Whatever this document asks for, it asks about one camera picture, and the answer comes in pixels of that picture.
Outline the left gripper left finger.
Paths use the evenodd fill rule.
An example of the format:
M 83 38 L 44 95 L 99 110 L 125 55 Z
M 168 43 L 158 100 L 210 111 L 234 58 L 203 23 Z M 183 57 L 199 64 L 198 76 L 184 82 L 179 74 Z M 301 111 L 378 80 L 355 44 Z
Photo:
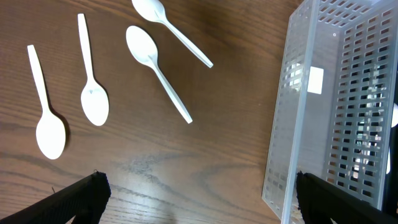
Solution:
M 1 223 L 99 223 L 110 196 L 106 174 L 94 172 Z

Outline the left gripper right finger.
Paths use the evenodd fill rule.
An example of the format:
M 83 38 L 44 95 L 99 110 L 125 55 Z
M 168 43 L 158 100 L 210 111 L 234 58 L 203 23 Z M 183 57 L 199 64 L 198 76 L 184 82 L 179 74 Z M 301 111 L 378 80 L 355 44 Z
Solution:
M 296 177 L 298 209 L 305 223 L 397 224 L 397 218 L 311 174 Z

